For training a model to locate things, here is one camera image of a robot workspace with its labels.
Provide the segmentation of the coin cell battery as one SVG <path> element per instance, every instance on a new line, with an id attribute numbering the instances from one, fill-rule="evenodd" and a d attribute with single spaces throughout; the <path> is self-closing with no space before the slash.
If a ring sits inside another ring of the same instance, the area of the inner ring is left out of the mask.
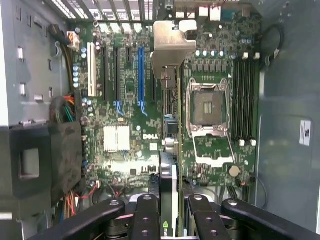
<path id="1" fill-rule="evenodd" d="M 232 165 L 228 168 L 228 174 L 232 177 L 232 178 L 236 178 L 241 174 L 241 169 L 237 166 L 237 165 Z"/>

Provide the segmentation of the metal socket cover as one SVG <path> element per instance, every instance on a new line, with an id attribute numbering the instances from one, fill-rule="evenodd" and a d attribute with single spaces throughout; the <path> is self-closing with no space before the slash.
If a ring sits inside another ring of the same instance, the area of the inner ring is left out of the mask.
<path id="1" fill-rule="evenodd" d="M 216 169 L 236 162 L 228 129 L 222 132 L 222 136 L 209 137 L 193 133 L 192 143 L 197 165 L 206 165 Z"/>

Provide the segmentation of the silver chipset heatsink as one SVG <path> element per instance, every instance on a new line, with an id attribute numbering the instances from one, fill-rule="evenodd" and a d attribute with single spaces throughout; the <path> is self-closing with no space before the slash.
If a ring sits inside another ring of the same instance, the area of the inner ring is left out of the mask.
<path id="1" fill-rule="evenodd" d="M 104 150 L 109 153 L 129 151 L 130 136 L 129 126 L 105 126 L 103 128 Z"/>

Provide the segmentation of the green motherboard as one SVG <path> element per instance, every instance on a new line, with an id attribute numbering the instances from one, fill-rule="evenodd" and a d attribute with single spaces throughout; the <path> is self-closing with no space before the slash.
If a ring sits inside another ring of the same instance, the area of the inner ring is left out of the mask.
<path id="1" fill-rule="evenodd" d="M 227 189 L 248 187 L 255 181 L 257 144 L 258 65 L 261 22 L 258 17 L 233 16 L 217 22 L 203 22 L 188 36 L 196 40 L 180 69 L 183 128 L 183 178 L 203 187 Z M 153 29 L 136 25 L 134 31 L 115 31 L 100 22 L 75 26 L 80 38 L 80 51 L 74 54 L 73 86 L 76 113 L 82 125 L 84 168 L 89 183 L 101 183 L 113 190 L 145 188 L 150 175 L 158 173 L 162 138 L 162 87 L 153 73 L 150 54 L 154 50 Z M 96 96 L 88 94 L 87 44 L 95 44 Z M 144 47 L 145 111 L 138 106 L 138 47 Z M 232 140 L 232 98 L 234 62 L 255 61 L 253 138 Z M 211 168 L 195 163 L 192 138 L 186 129 L 186 89 L 190 78 L 201 83 L 219 83 L 227 79 L 230 89 L 230 127 L 228 129 L 235 163 Z M 129 126 L 130 150 L 106 152 L 104 127 Z M 241 174 L 231 177 L 230 166 Z"/>

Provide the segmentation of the black fan shroud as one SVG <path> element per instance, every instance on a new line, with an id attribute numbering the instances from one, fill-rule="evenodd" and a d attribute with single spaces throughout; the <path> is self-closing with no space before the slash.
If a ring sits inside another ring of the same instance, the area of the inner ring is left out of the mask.
<path id="1" fill-rule="evenodd" d="M 14 197 L 24 199 L 48 190 L 54 203 L 81 180 L 79 122 L 12 128 L 9 142 Z"/>

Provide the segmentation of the CPU socket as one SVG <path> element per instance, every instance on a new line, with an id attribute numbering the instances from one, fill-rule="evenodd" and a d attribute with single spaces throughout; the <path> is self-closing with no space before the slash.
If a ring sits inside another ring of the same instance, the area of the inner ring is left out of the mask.
<path id="1" fill-rule="evenodd" d="M 189 137 L 226 137 L 230 122 L 227 79 L 205 83 L 190 78 L 185 92 L 185 126 Z"/>

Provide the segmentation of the black RAM slot bank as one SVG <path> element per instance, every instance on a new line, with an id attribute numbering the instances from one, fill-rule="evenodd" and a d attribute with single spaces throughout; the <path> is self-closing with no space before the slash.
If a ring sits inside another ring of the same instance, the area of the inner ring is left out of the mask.
<path id="1" fill-rule="evenodd" d="M 254 137 L 256 63 L 239 58 L 233 65 L 231 139 L 249 141 Z"/>

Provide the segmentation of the white case label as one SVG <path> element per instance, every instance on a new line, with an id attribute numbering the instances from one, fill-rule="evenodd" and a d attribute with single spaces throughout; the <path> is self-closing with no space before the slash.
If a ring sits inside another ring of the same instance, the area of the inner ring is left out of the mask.
<path id="1" fill-rule="evenodd" d="M 312 123 L 310 120 L 301 120 L 300 121 L 300 133 L 299 133 L 299 144 L 303 146 L 310 146 L 311 141 L 311 126 Z"/>

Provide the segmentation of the blue expansion slot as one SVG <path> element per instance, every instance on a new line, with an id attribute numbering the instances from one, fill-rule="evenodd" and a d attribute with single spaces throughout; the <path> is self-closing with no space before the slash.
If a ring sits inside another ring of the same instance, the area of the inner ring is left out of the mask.
<path id="1" fill-rule="evenodd" d="M 145 49 L 143 46 L 137 48 L 138 53 L 138 100 L 141 113 L 148 116 L 145 109 Z"/>

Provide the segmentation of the open grey PC case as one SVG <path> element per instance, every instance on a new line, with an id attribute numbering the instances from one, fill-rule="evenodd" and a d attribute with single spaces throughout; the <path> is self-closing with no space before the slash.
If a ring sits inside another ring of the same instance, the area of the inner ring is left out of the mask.
<path id="1" fill-rule="evenodd" d="M 147 187 L 122 190 L 87 181 L 83 127 L 74 102 L 74 54 L 80 52 L 76 25 L 99 22 L 120 32 L 150 26 L 154 38 L 155 22 L 170 21 L 175 29 L 182 23 L 196 49 L 189 32 L 231 17 L 260 20 L 254 182 L 233 189 L 192 186 L 216 204 L 240 199 L 320 235 L 320 0 L 50 1 L 66 20 L 66 32 L 58 24 L 48 31 L 65 60 L 69 91 L 52 99 L 48 121 L 0 126 L 0 240 L 28 240 L 113 198 L 122 200 L 131 215 L 137 198 L 149 192 L 152 175 Z M 311 121 L 310 146 L 299 143 L 301 120 Z M 10 130 L 71 122 L 81 126 L 80 181 L 56 202 L 48 190 L 15 197 Z M 129 219 L 107 223 L 102 230 L 91 240 L 129 240 Z"/>

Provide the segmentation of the white expansion slot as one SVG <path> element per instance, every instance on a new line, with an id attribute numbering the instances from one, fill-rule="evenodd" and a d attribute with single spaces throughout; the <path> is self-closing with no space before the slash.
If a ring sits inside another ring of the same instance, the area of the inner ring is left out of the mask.
<path id="1" fill-rule="evenodd" d="M 93 42 L 87 43 L 87 71 L 88 71 L 88 96 L 97 96 L 97 63 L 96 45 Z"/>

